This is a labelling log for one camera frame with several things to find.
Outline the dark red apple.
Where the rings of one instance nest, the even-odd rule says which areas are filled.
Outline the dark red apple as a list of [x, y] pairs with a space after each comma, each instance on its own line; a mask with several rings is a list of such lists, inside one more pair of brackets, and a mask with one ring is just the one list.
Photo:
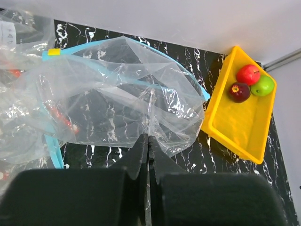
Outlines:
[[251, 96], [251, 91], [246, 83], [235, 82], [230, 86], [228, 96], [235, 103], [242, 103]]

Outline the clear blue-zip bag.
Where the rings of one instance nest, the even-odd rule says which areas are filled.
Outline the clear blue-zip bag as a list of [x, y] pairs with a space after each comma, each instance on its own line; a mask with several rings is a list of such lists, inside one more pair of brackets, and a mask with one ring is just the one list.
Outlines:
[[131, 148], [146, 133], [169, 157], [194, 143], [210, 98], [180, 63], [125, 36], [46, 52], [16, 89], [26, 122], [47, 135]]

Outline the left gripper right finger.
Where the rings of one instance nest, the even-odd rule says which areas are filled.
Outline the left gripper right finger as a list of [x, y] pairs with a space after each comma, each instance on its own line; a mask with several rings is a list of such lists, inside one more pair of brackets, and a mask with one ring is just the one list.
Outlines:
[[150, 206], [151, 223], [153, 226], [161, 225], [163, 219], [162, 192], [160, 179], [167, 174], [187, 174], [188, 172], [175, 163], [164, 153], [154, 136], [149, 136], [149, 176], [150, 176]]

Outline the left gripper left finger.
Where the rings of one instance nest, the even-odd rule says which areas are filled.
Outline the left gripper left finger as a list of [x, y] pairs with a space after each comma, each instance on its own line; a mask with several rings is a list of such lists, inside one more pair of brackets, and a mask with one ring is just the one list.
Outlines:
[[120, 160], [110, 166], [122, 171], [119, 224], [144, 226], [149, 136], [142, 134], [134, 146]]

